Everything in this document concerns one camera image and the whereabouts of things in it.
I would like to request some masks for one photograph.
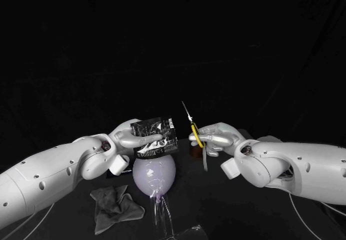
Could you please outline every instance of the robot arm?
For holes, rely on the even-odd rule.
[[[345,148],[326,144],[282,142],[277,138],[276,142],[244,140],[241,133],[228,126],[217,123],[214,127],[204,127],[200,130],[204,133],[200,139],[208,142],[207,145],[223,146],[218,150],[215,147],[214,149],[234,156],[221,165],[230,179],[243,174],[259,188],[277,188],[299,197],[346,205]],[[195,145],[195,136],[191,135],[189,139]],[[283,176],[290,167],[293,176]]]
[[[91,180],[110,169],[120,175],[129,166],[132,147],[162,139],[132,135],[125,122],[110,135],[97,134],[78,138],[40,152],[0,174],[0,229],[50,207],[70,194],[83,179]]]

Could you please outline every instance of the robotic hand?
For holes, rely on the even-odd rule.
[[[0,230],[50,207],[83,179],[100,177],[109,169],[122,174],[133,148],[164,138],[161,134],[135,136],[132,123],[139,121],[125,122],[110,135],[81,137],[37,153],[0,174]]]
[[[277,188],[328,204],[346,205],[346,149],[326,144],[282,142],[276,137],[246,140],[226,123],[200,129],[207,154],[234,157],[221,165],[230,179],[243,174],[259,188]],[[197,146],[197,137],[189,136]]]

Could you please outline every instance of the black table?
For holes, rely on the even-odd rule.
[[[176,178],[168,192],[174,229],[179,233],[201,225],[211,240],[280,239],[316,240],[296,214],[289,194],[273,188],[253,186],[243,176],[230,180],[221,164],[231,158],[224,152],[204,161],[191,157],[191,141],[179,140]],[[96,201],[91,191],[109,186],[129,185],[127,193],[145,207],[143,219],[120,222],[96,236]],[[324,240],[346,239],[332,219],[313,200],[293,196],[300,216]],[[9,238],[24,239],[41,222],[50,208],[42,210],[24,228]],[[25,220],[2,231],[0,238]],[[76,191],[61,199],[28,240],[143,240],[155,238],[151,197],[139,190],[133,174],[83,180]]]

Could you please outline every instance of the black background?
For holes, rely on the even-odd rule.
[[[200,127],[346,146],[345,1],[71,2],[2,5],[2,171],[135,118],[185,139],[182,100]]]

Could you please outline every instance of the foil packet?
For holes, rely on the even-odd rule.
[[[162,134],[162,140],[133,149],[138,159],[156,159],[179,152],[179,140],[171,116],[132,123],[132,134],[146,137]]]

